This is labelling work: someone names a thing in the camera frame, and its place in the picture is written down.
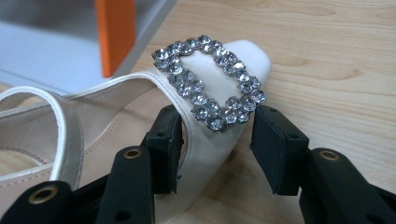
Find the white sandal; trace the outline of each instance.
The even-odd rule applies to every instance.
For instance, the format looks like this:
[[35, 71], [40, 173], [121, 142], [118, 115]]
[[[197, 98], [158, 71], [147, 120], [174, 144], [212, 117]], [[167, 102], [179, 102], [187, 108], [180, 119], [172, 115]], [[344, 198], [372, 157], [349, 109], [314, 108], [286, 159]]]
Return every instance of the white sandal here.
[[[271, 64], [256, 45], [240, 40], [225, 44], [224, 48], [237, 55], [248, 73], [260, 83], [267, 79]], [[230, 96], [240, 95], [236, 87], [238, 82], [225, 76], [213, 58], [193, 53], [182, 60], [183, 67], [202, 80], [205, 93], [215, 96], [220, 104]], [[235, 124], [218, 132], [210, 130], [194, 117], [190, 100], [177, 94], [167, 77], [165, 72], [153, 68], [66, 96], [73, 107], [71, 111], [79, 117], [84, 136], [81, 186], [107, 175], [115, 154], [125, 147], [140, 145], [160, 109], [170, 104], [175, 106], [184, 122], [187, 147], [178, 168], [181, 178], [177, 183], [177, 194], [156, 198], [157, 223], [171, 220], [193, 203], [227, 158], [244, 128], [243, 124]], [[38, 164], [28, 171], [0, 178], [1, 216], [22, 192], [48, 180], [55, 156], [52, 150], [56, 145], [55, 123], [50, 107], [43, 104], [0, 112], [0, 149], [15, 150]]]

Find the white strap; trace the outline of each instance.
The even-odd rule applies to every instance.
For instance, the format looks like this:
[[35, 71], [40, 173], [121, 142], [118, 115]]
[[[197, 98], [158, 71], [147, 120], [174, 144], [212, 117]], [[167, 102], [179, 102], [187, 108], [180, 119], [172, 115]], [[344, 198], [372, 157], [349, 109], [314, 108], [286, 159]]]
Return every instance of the white strap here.
[[0, 94], [0, 111], [14, 108], [32, 96], [39, 96], [49, 103], [58, 126], [58, 146], [49, 180], [62, 180], [77, 189], [84, 146], [79, 119], [69, 103], [54, 92], [15, 87]]

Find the sandal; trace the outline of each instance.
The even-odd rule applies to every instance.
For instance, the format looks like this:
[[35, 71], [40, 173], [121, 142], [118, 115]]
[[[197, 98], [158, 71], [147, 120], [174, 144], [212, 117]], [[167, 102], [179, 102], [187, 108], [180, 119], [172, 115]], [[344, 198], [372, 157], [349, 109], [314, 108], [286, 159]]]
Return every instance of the sandal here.
[[[197, 50], [213, 57], [193, 53]], [[259, 87], [267, 79], [271, 64], [267, 55], [251, 42], [240, 40], [222, 46], [205, 35], [157, 50], [153, 58], [156, 68], [114, 78], [55, 103], [71, 107], [70, 114], [77, 114], [81, 124], [84, 156], [80, 187], [107, 175], [115, 154], [125, 147], [140, 145], [160, 109], [175, 106], [183, 119], [187, 144], [177, 171], [181, 176], [177, 194], [155, 200], [155, 219], [164, 223], [194, 202], [225, 161], [250, 112], [265, 100]], [[180, 76], [191, 82], [180, 82]], [[233, 97], [240, 92], [242, 97]], [[4, 103], [0, 102], [0, 109], [10, 108]], [[56, 158], [62, 150], [52, 151], [57, 144], [57, 121], [59, 136], [62, 128], [57, 111], [53, 110], [55, 116], [51, 113], [54, 105], [37, 104], [0, 112], [0, 127], [7, 127], [0, 134], [0, 149], [19, 152], [37, 163], [37, 167], [27, 171], [0, 177], [1, 216], [26, 189], [52, 176], [54, 158], [58, 164]], [[73, 127], [67, 136], [78, 144], [78, 128]], [[78, 169], [73, 172], [78, 178]]]

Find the rhinestone ornament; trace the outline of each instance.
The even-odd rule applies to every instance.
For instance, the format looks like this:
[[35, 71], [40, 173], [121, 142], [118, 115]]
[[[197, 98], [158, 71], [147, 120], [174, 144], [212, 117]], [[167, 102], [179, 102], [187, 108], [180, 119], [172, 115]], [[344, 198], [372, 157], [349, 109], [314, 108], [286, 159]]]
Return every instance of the rhinestone ornament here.
[[[224, 74], [234, 77], [241, 91], [240, 98], [231, 96], [221, 106], [215, 99], [208, 99], [204, 92], [204, 83], [182, 64], [180, 57], [191, 55], [195, 50], [211, 55], [215, 64]], [[207, 35], [190, 38], [184, 42], [177, 41], [165, 49], [158, 49], [151, 54], [154, 65], [168, 74], [169, 83], [176, 88], [177, 94], [190, 99], [192, 115], [216, 132], [235, 123], [246, 123], [250, 113], [266, 100], [265, 92], [260, 90], [260, 81], [251, 76], [245, 64], [238, 57], [226, 50], [218, 40]]]

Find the wood grain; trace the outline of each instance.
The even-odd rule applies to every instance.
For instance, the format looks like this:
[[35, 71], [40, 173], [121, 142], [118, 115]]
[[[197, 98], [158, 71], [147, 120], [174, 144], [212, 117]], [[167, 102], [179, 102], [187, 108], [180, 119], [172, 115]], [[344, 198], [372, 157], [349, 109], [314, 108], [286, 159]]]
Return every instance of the wood grain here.
[[[151, 67], [155, 49], [201, 34], [263, 48], [273, 63], [266, 104], [311, 148], [344, 153], [370, 183], [396, 193], [395, 1], [179, 0], [132, 71]], [[271, 194], [248, 148], [251, 125], [175, 223], [304, 222], [297, 197]]]

